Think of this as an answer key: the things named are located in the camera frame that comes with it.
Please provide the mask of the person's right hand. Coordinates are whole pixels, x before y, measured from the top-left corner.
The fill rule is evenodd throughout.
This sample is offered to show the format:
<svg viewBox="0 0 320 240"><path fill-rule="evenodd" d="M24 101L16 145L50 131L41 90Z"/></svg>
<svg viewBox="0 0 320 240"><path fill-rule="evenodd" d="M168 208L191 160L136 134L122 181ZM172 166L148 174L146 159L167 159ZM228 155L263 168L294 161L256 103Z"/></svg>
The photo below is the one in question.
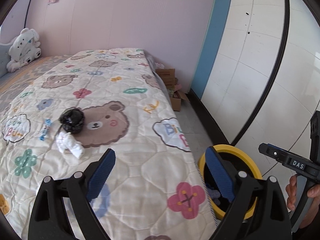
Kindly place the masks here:
<svg viewBox="0 0 320 240"><path fill-rule="evenodd" d="M296 193L297 193L297 176L294 175L290 178L289 184L285 188L288 198L287 198L287 208L290 211L295 210L296 203ZM300 224L300 229L307 227L312 223L319 211L319 185L315 185L308 191L308 197L312 198L312 204Z"/></svg>

